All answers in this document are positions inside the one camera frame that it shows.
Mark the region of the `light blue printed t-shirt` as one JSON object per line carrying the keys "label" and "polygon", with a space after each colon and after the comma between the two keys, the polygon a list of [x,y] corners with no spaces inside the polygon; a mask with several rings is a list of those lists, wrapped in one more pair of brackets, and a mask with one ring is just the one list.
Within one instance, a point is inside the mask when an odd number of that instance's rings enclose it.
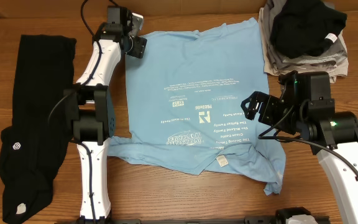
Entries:
{"label": "light blue printed t-shirt", "polygon": [[131,136],[112,137],[108,155],[193,175],[240,174],[279,193],[284,150],[260,140],[267,126],[241,108],[253,92],[269,92],[258,22],[145,37],[144,56],[125,59]]}

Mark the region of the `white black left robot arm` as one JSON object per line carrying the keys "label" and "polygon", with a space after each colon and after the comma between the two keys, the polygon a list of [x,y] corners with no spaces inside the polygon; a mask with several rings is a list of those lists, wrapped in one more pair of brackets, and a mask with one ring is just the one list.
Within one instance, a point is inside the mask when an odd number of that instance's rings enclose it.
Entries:
{"label": "white black left robot arm", "polygon": [[65,114],[81,159],[82,201],[77,223],[111,223],[107,150],[116,128],[109,84],[125,56],[142,58],[147,40],[137,34],[143,16],[113,4],[106,22],[92,33],[93,53],[72,88],[65,90]]}

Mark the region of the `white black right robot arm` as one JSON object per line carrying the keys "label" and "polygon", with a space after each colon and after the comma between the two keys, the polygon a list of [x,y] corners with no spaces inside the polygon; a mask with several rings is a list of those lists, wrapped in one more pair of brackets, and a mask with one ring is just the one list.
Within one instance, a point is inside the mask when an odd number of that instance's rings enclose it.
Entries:
{"label": "white black right robot arm", "polygon": [[280,75],[280,97],[255,91],[241,103],[245,117],[269,128],[258,138],[310,146],[323,168],[344,223],[358,223],[358,119],[337,112],[326,72]]}

